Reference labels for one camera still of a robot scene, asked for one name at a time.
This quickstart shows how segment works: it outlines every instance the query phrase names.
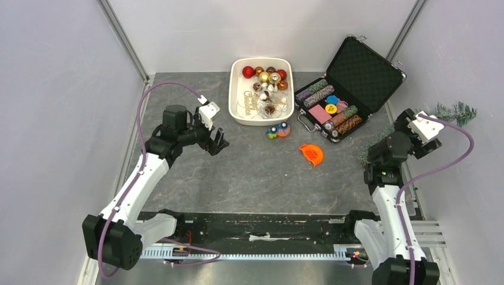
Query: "gray tabletop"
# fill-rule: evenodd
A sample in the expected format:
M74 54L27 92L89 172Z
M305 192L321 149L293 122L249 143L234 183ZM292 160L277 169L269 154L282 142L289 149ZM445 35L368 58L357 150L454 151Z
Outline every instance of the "gray tabletop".
M295 90L321 74L294 73ZM296 120L297 111L288 120L291 133L270 140L265 135L267 127L241 125L229 114L229 72L156 74L155 83L165 80L187 83L219 105L221 114L214 124L224 129L230 146L214 157L196 145L186 147L153 190L144 211L167 208L222 213L347 214L349 210L377 213L364 184L364 169L357 161L357 153L389 123L385 108L337 145L318 132L309 133ZM191 112L199 105L194 95L182 87L159 87L151 93L143 118L146 139L161 123L163 110L169 104L184 105ZM324 161L313 167L299 150L303 144L320 146ZM128 173L139 155L137 142ZM414 214L409 193L407 205Z

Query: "white enclosure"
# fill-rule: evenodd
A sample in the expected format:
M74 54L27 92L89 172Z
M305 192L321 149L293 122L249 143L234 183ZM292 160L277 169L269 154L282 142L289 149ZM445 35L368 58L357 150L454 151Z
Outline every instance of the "white enclosure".
M147 72L229 71L237 59L286 59L324 71L347 34L386 56L415 0L111 0Z
M504 284L503 19L501 0L428 1L398 53L408 79L390 100L396 115L456 100L478 109L464 127L474 136L473 153L418 182L421 205L439 221L462 285ZM439 139L434 154L410 160L414 174L456 159L469 145L449 128Z
M1 284L76 284L143 83L96 1L0 4Z

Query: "artificial pine branch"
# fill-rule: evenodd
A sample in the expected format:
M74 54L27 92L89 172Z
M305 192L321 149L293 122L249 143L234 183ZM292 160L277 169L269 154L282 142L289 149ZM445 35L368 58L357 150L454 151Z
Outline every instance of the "artificial pine branch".
M441 119L446 122L456 122L458 126L465 126L471 120L476 118L477 111L474 108L469 107L464 102L457 101L451 108L446 107L445 105L438 103L433 108L428 110L429 115L434 115L438 119ZM366 165L369 163L367 161L367 153L371 146L375 145L384 137L394 132L394 128L392 125L387 126L381 133L375 135L370 141L368 141L359 151L358 159L362 165Z

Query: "metal bracket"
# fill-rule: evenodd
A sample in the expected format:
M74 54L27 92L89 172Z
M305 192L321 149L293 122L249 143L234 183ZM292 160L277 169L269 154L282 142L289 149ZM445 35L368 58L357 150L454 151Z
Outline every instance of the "metal bracket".
M367 37L366 36L360 36L360 37L357 38L357 40L362 43L363 41L367 40Z

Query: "black briefcase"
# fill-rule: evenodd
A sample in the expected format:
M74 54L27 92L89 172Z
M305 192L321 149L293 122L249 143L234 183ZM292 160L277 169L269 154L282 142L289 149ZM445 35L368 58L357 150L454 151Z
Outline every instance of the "black briefcase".
M364 125L372 114L378 112L405 79L406 74L397 66L360 39L347 36L325 75L294 93L295 107L300 111L298 120L310 132L320 131L323 137L332 143L338 143ZM314 87L308 89L321 80L326 80L329 86L333 86L334 91L327 96L325 93L332 88L328 88L326 92L322 90L322 94L318 95L310 92ZM336 96L339 101L335 101L331 95ZM310 121L313 127L310 127L303 117Z

